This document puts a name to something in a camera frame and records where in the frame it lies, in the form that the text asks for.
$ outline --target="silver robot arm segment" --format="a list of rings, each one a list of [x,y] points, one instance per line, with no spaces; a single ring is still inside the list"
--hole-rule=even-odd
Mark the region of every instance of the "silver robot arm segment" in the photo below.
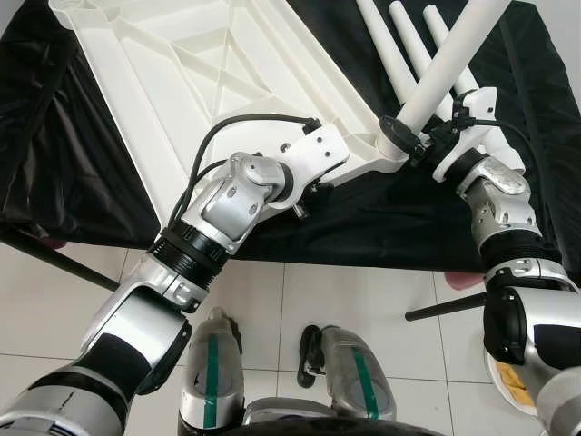
[[[277,157],[236,153],[222,166],[95,315],[81,356],[0,412],[1,436],[123,434],[133,396],[157,390],[190,339],[182,312],[198,308],[261,212],[291,208],[349,149],[329,124]]]
[[[452,121],[432,129],[424,143],[397,119],[384,117],[380,124],[409,154],[412,166],[445,181],[470,207],[472,234],[487,269],[484,345],[496,360],[513,365],[551,436],[577,436],[581,296],[561,264],[560,252],[537,226],[527,180],[474,148],[478,141],[472,126],[480,123],[481,136],[489,121],[479,119],[483,111],[478,101],[494,103],[477,97],[464,104],[467,96],[460,96]]]

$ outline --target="black cloth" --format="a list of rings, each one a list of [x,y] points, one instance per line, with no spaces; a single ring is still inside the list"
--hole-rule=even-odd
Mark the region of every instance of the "black cloth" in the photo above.
[[[289,0],[327,53],[377,116],[395,115],[399,103],[354,1]],[[391,33],[405,53],[388,15],[390,1],[378,1]],[[422,18],[436,4],[449,27],[466,2],[402,2],[427,49],[436,52]],[[470,63],[480,86],[498,89],[497,119],[514,124],[546,163],[543,183],[556,240],[566,268],[581,272],[581,119],[566,70],[533,5],[512,2]],[[538,169],[529,150],[505,131],[527,166],[537,210]],[[470,235],[468,207],[446,185],[405,168],[395,174],[368,173],[338,187],[329,203],[311,208],[298,223],[285,213],[261,224],[240,257],[299,263],[333,263],[448,271],[483,271]]]
[[[289,3],[375,114],[395,115],[398,101],[355,2]],[[397,39],[389,1],[376,3]],[[428,1],[403,3],[434,54],[421,17]],[[448,25],[465,4],[430,3]],[[529,136],[545,163],[536,168],[518,137],[505,131],[527,165],[537,210],[542,174],[547,216],[566,268],[579,276],[581,119],[536,8],[512,2],[470,67],[481,86],[497,87],[497,118]],[[1,222],[39,236],[145,248],[159,230],[74,35],[43,0],[27,0],[0,43],[0,199]],[[368,173],[312,204],[305,222],[286,212],[260,224],[238,257],[482,271],[469,223],[468,207],[428,174]]]
[[[0,222],[146,247],[155,212],[74,32],[27,0],[0,40]]]

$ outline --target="tile floor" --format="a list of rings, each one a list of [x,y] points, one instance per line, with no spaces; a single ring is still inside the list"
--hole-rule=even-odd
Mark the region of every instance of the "tile floor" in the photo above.
[[[74,243],[64,252],[115,280],[141,254]],[[0,264],[0,374],[12,374],[0,377],[1,407],[76,356],[109,293],[2,244]],[[323,379],[306,391],[294,371],[302,328],[334,323],[359,334],[378,356],[399,421],[445,435],[537,436],[537,421],[513,410],[490,383],[481,310],[403,318],[407,310],[457,296],[439,272],[231,261],[190,321],[195,326],[216,304],[237,320],[248,401],[280,395],[329,403]],[[161,390],[134,401],[128,435],[175,434],[182,371],[176,367]]]

